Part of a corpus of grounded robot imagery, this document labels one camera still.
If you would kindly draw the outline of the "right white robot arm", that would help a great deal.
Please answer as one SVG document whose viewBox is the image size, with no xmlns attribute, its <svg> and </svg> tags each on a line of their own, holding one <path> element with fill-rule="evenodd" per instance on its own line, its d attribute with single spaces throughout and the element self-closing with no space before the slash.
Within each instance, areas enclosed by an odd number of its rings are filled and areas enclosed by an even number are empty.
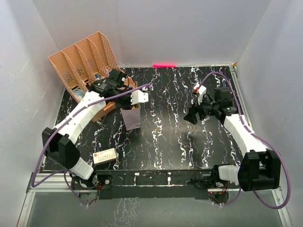
<svg viewBox="0 0 303 227">
<path fill-rule="evenodd" d="M 212 169 L 209 182 L 221 188 L 227 182 L 240 186 L 244 191 L 276 189 L 280 182 L 281 162 L 278 155 L 253 136 L 238 108 L 233 105 L 232 90 L 215 89 L 214 97 L 206 93 L 206 87 L 196 84 L 193 93 L 198 99 L 189 107 L 184 120 L 197 124 L 207 116 L 216 117 L 232 135 L 243 154 L 239 166 L 220 164 Z"/>
</svg>

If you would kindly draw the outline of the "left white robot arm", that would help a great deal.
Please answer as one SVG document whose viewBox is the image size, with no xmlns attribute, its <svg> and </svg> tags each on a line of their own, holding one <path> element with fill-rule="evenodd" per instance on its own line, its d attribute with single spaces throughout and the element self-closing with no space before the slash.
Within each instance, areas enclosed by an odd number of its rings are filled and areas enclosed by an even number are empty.
<svg viewBox="0 0 303 227">
<path fill-rule="evenodd" d="M 79 135 L 96 114 L 109 102 L 119 107 L 130 107 L 130 78 L 122 71 L 112 69 L 108 77 L 95 80 L 87 86 L 87 92 L 77 106 L 53 129 L 42 133 L 45 156 L 80 177 L 88 189 L 94 188 L 98 177 L 94 169 L 80 156 L 76 148 Z"/>
</svg>

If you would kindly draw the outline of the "lilac paper bag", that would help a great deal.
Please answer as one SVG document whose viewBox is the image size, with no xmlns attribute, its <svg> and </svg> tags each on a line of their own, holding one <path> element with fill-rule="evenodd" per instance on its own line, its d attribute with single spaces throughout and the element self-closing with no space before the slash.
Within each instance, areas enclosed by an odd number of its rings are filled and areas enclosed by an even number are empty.
<svg viewBox="0 0 303 227">
<path fill-rule="evenodd" d="M 141 106 L 135 105 L 132 109 L 120 109 L 126 130 L 134 130 L 141 127 Z"/>
</svg>

